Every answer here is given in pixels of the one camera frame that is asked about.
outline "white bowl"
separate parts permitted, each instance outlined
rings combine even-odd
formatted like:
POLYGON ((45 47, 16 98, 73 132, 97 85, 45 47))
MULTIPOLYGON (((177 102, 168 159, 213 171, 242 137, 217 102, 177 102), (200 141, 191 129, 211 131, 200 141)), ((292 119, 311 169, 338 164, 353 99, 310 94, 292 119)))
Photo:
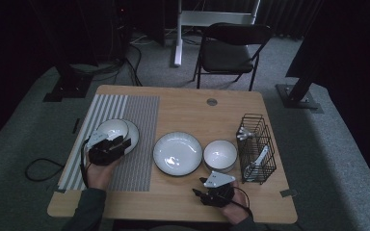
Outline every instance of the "white bowl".
POLYGON ((121 119, 113 118, 101 123, 97 131, 107 134, 107 140, 112 141, 119 136, 125 138, 128 135, 128 125, 121 119))
POLYGON ((173 176, 187 175, 202 161, 202 147, 193 136, 174 132, 164 135, 153 150, 155 165, 173 176))
POLYGON ((231 171, 236 159, 236 147, 229 141, 212 141, 203 151, 203 161, 208 169, 221 173, 231 171))

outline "placemat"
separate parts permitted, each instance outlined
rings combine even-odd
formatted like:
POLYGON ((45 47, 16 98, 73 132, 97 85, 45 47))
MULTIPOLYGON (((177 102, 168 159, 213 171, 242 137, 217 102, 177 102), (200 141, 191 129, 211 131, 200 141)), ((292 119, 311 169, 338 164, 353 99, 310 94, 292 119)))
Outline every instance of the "placemat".
POLYGON ((109 191, 149 191, 152 148, 158 117, 159 96, 96 94, 72 149, 59 190, 84 190, 80 173, 80 147, 104 121, 123 118, 139 129, 137 146, 124 156, 114 171, 109 191))

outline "wire basket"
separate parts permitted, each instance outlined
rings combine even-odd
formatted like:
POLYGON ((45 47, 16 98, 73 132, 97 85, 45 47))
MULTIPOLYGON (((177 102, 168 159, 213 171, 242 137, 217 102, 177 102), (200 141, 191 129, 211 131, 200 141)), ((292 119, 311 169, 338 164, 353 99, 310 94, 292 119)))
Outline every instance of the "wire basket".
POLYGON ((236 132, 242 183, 263 184, 276 170, 275 150, 262 115, 245 114, 236 132))

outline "hand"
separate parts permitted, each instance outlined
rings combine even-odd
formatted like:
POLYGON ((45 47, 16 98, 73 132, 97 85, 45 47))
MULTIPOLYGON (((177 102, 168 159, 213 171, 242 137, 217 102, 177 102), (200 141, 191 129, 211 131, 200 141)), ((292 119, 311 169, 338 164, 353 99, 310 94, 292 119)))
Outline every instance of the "hand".
MULTIPOLYGON (((89 155, 86 155, 86 160, 90 161, 89 155)), ((121 158, 112 162, 108 166, 97 166, 92 163, 88 163, 87 178, 89 188, 95 188, 103 191, 107 191, 110 180, 113 176, 113 170, 119 164, 121 158)))
MULTIPOLYGON (((237 181, 233 181, 230 183, 232 187, 239 187, 237 181)), ((237 202, 245 207, 247 206, 245 195, 242 194, 238 189, 234 189, 235 195, 233 196, 233 201, 237 202)), ((241 208, 238 205, 235 205, 233 203, 229 203, 223 208, 218 208, 219 211, 229 220, 229 222, 233 225, 239 223, 240 221, 244 220, 249 216, 248 212, 241 208)))

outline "sleeve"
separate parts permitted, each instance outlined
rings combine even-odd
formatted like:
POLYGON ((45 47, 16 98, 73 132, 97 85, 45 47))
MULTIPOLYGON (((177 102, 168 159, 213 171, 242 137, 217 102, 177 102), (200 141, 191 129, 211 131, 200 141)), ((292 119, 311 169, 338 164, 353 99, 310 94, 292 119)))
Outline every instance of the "sleeve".
POLYGON ((104 212, 106 192, 99 189, 82 191, 73 218, 63 227, 63 231, 98 230, 104 212))
POLYGON ((230 228, 230 231, 256 231, 256 223, 252 217, 247 217, 230 228))

